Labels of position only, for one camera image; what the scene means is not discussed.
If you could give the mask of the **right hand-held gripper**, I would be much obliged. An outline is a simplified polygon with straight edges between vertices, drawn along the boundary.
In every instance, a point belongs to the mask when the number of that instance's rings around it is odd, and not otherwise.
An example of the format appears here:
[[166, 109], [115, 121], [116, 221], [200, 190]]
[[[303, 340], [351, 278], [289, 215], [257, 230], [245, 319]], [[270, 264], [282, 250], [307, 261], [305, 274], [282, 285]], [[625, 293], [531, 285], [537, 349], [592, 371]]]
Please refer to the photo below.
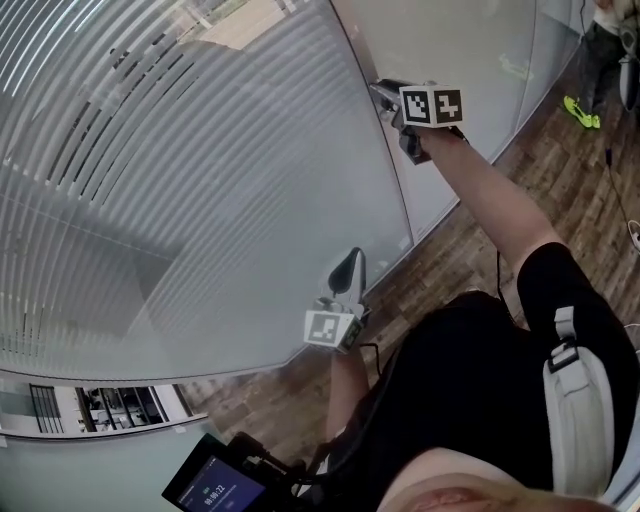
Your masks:
[[417, 128], [444, 128], [466, 140], [460, 129], [463, 122], [460, 89], [445, 85], [414, 85], [391, 79], [372, 82], [369, 88], [378, 111], [394, 117], [392, 126], [399, 134], [400, 148], [414, 165], [431, 160], [421, 146]]

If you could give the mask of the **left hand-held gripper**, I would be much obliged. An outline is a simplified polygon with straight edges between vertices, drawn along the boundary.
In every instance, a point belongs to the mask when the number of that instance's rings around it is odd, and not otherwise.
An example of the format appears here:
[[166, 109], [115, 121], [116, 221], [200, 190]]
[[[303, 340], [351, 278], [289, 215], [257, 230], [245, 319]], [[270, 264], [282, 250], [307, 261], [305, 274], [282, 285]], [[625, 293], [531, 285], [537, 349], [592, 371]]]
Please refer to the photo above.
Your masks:
[[328, 277], [329, 291], [305, 312], [305, 344], [336, 354], [348, 354], [365, 328], [370, 308], [365, 304], [366, 255], [354, 247]]

